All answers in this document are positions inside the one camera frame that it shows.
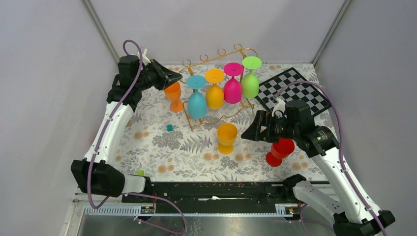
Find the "yellow plastic wine glass front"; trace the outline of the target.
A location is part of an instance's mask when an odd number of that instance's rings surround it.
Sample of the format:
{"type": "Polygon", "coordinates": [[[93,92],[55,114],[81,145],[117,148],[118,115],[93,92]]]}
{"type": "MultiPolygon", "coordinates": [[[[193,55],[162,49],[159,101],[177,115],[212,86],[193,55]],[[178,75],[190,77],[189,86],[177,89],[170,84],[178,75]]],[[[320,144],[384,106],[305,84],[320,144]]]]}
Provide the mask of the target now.
{"type": "Polygon", "coordinates": [[[237,127],[232,123],[225,123],[217,130],[218,151],[223,155],[231,154],[234,150],[234,142],[238,134],[237,127]]]}

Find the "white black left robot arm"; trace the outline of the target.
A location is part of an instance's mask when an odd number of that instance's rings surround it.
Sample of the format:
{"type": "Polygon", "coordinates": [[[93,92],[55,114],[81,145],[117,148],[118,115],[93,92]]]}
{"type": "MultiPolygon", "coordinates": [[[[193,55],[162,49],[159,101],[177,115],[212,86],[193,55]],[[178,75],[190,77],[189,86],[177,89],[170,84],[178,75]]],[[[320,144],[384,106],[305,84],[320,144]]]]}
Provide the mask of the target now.
{"type": "Polygon", "coordinates": [[[142,92],[154,87],[164,90],[182,79],[154,59],[142,63],[136,55],[119,59],[118,74],[108,92],[106,112],[93,144],[82,160],[74,160],[71,172],[83,193],[118,197],[133,192],[140,202],[152,197],[149,178],[126,175],[110,163],[125,130],[133,116],[142,92]]]}

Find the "gold wire wine glass rack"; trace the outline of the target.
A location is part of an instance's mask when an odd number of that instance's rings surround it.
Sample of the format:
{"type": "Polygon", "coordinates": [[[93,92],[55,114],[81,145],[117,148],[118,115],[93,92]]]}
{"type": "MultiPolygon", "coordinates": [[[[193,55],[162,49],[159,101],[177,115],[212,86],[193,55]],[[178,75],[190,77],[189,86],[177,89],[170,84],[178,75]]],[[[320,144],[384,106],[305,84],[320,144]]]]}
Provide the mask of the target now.
{"type": "MultiPolygon", "coordinates": [[[[234,44],[233,45],[234,51],[231,51],[231,52],[227,52],[226,49],[224,49],[224,48],[217,49],[218,56],[216,56],[215,58],[209,58],[209,56],[207,54],[200,55],[199,60],[201,62],[199,62],[199,63],[193,63],[191,60],[187,59],[189,64],[185,65],[184,64],[185,61],[183,60],[182,61],[183,68],[179,71],[179,73],[181,74],[182,71],[187,69],[187,71],[189,72],[189,75],[194,75],[194,72],[192,70],[193,67],[199,66],[199,65],[202,65],[202,64],[214,61],[214,60],[218,60],[220,58],[227,57],[228,55],[232,55],[232,54],[235,54],[235,53],[240,53],[242,58],[244,59],[244,58],[248,57],[248,55],[244,52],[245,50],[251,50],[255,54],[255,56],[257,56],[257,57],[259,56],[258,53],[254,49],[249,48],[249,47],[244,48],[240,43],[238,43],[238,45],[239,45],[239,48],[237,48],[236,44],[234,44]]],[[[199,123],[196,124],[196,125],[192,125],[191,120],[193,118],[188,114],[188,111],[186,110],[186,107],[185,107],[184,113],[185,113],[185,116],[187,118],[187,121],[188,121],[188,124],[189,124],[189,127],[190,127],[191,131],[194,131],[194,129],[196,129],[197,127],[202,126],[204,124],[215,125],[215,124],[219,123],[220,121],[222,121],[226,118],[233,118],[245,109],[250,108],[251,110],[254,110],[255,105],[252,104],[248,98],[245,98],[245,100],[246,100],[247,104],[245,104],[243,101],[240,101],[239,104],[240,104],[241,108],[236,113],[232,114],[231,116],[222,115],[216,122],[212,122],[212,123],[205,122],[201,118],[199,118],[198,119],[199,123]]]]}

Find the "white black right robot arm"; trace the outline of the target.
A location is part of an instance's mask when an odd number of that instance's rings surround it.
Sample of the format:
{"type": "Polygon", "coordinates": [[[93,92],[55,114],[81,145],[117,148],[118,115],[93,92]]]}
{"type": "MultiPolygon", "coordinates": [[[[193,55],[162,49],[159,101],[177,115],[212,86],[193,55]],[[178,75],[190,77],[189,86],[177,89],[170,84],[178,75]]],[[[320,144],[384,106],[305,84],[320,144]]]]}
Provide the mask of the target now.
{"type": "Polygon", "coordinates": [[[332,224],[337,236],[387,235],[386,228],[395,222],[393,213],[382,210],[369,197],[341,153],[341,145],[331,130],[318,126],[310,107],[302,100],[285,104],[279,117],[272,112],[258,110],[254,121],[241,138],[277,143],[283,138],[294,141],[299,149],[325,174],[338,200],[317,190],[303,176],[285,179],[284,200],[300,200],[312,207],[332,224]]]}

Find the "small teal cube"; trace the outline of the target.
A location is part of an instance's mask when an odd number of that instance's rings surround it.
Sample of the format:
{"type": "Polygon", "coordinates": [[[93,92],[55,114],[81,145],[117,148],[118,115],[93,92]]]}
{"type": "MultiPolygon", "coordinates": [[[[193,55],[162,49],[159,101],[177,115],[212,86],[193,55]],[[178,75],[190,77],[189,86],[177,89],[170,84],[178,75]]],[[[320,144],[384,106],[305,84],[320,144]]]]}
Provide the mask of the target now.
{"type": "Polygon", "coordinates": [[[173,128],[173,126],[171,124],[167,125],[167,131],[170,132],[170,131],[173,131],[173,129],[174,128],[173,128]]]}

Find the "red plastic wine glass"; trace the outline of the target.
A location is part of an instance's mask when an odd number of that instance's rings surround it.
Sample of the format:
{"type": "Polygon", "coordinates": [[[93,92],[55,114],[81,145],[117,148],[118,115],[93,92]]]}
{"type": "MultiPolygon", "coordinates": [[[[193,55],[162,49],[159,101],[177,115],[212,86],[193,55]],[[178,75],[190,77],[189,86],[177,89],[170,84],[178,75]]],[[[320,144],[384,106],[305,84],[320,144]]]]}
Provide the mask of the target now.
{"type": "Polygon", "coordinates": [[[272,144],[270,152],[266,155],[266,162],[272,167],[278,167],[294,150],[293,140],[280,138],[277,143],[272,144]]]}

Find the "yellow plastic wine glass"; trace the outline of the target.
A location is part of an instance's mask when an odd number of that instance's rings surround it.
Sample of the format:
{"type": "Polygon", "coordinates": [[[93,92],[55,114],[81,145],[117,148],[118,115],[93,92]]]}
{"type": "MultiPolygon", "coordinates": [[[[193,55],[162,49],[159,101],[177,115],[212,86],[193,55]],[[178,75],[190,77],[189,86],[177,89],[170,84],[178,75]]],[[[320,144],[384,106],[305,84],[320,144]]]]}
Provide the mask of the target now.
{"type": "Polygon", "coordinates": [[[234,150],[234,142],[238,134],[237,127],[232,123],[225,123],[217,130],[218,151],[223,155],[231,154],[234,150]]]}
{"type": "Polygon", "coordinates": [[[218,85],[224,80],[224,78],[224,72],[218,68],[209,69],[205,73],[206,81],[212,84],[206,92],[207,106],[212,110],[218,110],[224,104],[224,92],[223,89],[218,85]]]}

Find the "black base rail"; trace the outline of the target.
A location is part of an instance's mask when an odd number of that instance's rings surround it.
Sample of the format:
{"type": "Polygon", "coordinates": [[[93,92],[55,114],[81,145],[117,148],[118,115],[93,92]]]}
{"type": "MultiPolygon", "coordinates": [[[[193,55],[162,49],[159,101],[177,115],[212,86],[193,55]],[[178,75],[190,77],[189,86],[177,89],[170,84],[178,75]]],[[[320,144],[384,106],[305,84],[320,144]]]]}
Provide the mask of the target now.
{"type": "Polygon", "coordinates": [[[157,214],[177,211],[184,214],[262,214],[276,213],[276,204],[298,207],[299,200],[282,182],[153,182],[145,194],[156,196],[123,196],[123,203],[150,204],[157,214]]]}

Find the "green plastic wine glass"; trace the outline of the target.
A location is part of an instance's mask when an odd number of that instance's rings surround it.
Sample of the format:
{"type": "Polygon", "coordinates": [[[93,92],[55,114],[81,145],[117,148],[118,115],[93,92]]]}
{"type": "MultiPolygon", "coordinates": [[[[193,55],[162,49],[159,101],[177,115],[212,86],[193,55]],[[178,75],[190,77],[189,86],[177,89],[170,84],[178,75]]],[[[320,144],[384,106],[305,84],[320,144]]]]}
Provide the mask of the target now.
{"type": "Polygon", "coordinates": [[[240,83],[242,96],[245,98],[254,98],[259,92],[259,80],[253,71],[261,67],[262,61],[256,56],[248,56],[242,60],[242,65],[245,69],[248,69],[248,73],[244,75],[240,83]]]}

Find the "black white checkerboard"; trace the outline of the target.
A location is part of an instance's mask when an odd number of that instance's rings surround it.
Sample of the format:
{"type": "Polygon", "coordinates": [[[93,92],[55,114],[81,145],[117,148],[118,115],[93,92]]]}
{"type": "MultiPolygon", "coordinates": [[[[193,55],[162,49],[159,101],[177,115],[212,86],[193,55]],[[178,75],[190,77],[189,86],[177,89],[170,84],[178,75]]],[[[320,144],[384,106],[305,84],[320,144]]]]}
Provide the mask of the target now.
{"type": "Polygon", "coordinates": [[[309,105],[312,116],[316,117],[329,109],[331,104],[317,87],[307,84],[306,81],[292,67],[261,82],[259,85],[259,93],[255,98],[269,112],[278,103],[278,99],[284,102],[303,100],[309,105]]]}

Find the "magenta plastic wine glass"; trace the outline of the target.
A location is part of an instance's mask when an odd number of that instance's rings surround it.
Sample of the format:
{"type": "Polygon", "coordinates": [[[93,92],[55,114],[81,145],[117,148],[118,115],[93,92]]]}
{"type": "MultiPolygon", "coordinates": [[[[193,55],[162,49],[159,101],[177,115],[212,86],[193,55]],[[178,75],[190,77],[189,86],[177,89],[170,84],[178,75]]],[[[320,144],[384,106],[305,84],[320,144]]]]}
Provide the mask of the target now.
{"type": "Polygon", "coordinates": [[[236,79],[243,73],[243,66],[237,62],[230,62],[224,66],[224,73],[231,78],[224,86],[224,100],[229,104],[236,104],[241,101],[242,88],[236,79]]]}

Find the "floral patterned table mat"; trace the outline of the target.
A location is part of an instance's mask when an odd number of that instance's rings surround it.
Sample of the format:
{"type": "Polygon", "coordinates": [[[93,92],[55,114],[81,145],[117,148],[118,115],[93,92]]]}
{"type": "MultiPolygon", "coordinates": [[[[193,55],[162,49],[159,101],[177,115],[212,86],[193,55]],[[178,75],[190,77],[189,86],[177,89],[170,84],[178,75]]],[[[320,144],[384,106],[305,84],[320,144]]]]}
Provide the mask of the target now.
{"type": "MultiPolygon", "coordinates": [[[[152,181],[281,181],[294,174],[310,181],[326,180],[320,168],[299,149],[278,167],[266,162],[269,143],[237,137],[231,154],[218,151],[220,125],[232,123],[242,133],[262,109],[256,99],[250,102],[255,105],[254,110],[248,108],[233,118],[191,131],[184,112],[172,112],[171,102],[162,91],[148,89],[126,125],[113,159],[114,167],[125,174],[144,170],[152,181]],[[169,124],[173,131],[167,131],[169,124]]],[[[240,104],[225,104],[220,110],[208,111],[203,121],[216,122],[240,108],[240,104]]]]}

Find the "blue plastic wine glass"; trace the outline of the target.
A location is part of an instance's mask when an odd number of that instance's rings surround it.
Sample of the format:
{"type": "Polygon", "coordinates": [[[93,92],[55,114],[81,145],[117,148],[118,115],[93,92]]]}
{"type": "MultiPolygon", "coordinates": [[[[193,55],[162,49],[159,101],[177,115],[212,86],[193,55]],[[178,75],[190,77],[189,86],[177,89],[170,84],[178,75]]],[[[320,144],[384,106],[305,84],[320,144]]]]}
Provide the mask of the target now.
{"type": "Polygon", "coordinates": [[[186,80],[186,84],[193,89],[187,105],[189,115],[192,118],[203,118],[207,114],[207,102],[199,89],[203,88],[207,81],[201,75],[192,75],[186,80]]]}

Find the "orange plastic wine glass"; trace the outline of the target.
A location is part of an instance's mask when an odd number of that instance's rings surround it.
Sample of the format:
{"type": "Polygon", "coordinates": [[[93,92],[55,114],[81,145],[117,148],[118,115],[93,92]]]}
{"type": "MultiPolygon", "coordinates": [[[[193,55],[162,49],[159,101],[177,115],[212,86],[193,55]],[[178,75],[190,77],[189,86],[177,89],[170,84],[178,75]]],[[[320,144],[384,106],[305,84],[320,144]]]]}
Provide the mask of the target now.
{"type": "Polygon", "coordinates": [[[170,110],[173,112],[180,112],[184,109],[183,102],[180,101],[181,87],[179,82],[173,83],[168,88],[164,89],[164,94],[168,100],[171,101],[170,110]]]}

